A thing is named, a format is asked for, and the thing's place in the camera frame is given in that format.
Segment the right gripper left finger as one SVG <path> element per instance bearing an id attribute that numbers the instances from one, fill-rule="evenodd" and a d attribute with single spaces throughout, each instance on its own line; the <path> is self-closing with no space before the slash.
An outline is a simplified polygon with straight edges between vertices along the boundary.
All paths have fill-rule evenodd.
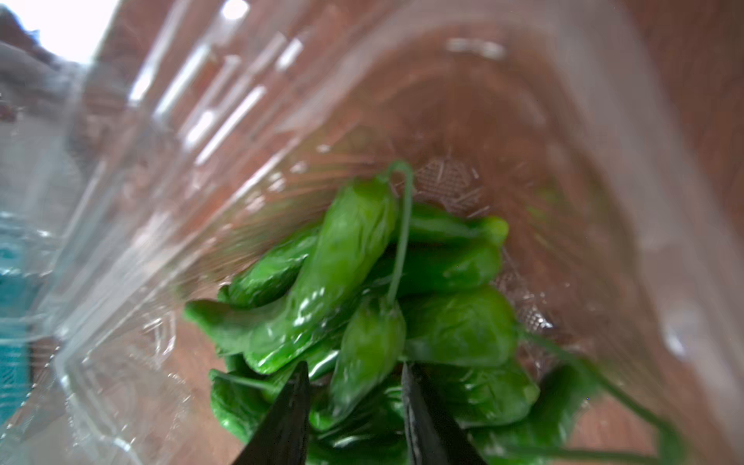
<path id="1" fill-rule="evenodd" d="M 310 412 L 308 365 L 300 362 L 234 465 L 306 461 Z"/>

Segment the clear pepper container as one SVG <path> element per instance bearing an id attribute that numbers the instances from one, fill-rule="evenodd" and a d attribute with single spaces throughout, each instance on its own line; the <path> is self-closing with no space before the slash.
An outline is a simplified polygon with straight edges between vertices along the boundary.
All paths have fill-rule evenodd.
<path id="1" fill-rule="evenodd" d="M 403 350 L 333 424 L 400 160 Z M 251 329 L 376 177 L 384 254 L 255 371 Z M 1 234 L 31 378 L 5 464 L 231 463 L 300 362 L 307 464 L 412 464 L 405 363 L 488 464 L 743 460 L 743 251 L 619 1 L 5 1 Z"/>

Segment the small stemmed green pepper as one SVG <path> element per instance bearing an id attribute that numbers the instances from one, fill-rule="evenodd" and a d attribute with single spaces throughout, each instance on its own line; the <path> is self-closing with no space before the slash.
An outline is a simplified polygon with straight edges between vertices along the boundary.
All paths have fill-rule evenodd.
<path id="1" fill-rule="evenodd" d="M 333 424 L 345 420 L 384 381 L 404 346 L 406 323 L 397 293 L 408 249 L 414 174 L 410 164 L 402 160 L 393 162 L 387 171 L 400 172 L 405 182 L 393 271 L 385 292 L 369 291 L 358 299 L 345 329 L 325 407 Z"/>

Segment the teal plastic perforated basket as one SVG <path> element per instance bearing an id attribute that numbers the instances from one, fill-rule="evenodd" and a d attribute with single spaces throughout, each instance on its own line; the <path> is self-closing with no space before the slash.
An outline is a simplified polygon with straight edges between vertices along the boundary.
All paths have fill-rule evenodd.
<path id="1" fill-rule="evenodd" d="M 21 408 L 30 391 L 26 341 L 26 248 L 9 234 L 1 235 L 1 423 Z"/>

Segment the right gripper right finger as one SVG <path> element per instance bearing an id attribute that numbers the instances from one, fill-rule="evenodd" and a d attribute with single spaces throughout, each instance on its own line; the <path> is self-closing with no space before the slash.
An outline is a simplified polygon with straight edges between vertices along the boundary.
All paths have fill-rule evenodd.
<path id="1" fill-rule="evenodd" d="M 486 464 L 445 409 L 420 365 L 405 363 L 401 382 L 412 464 Z"/>

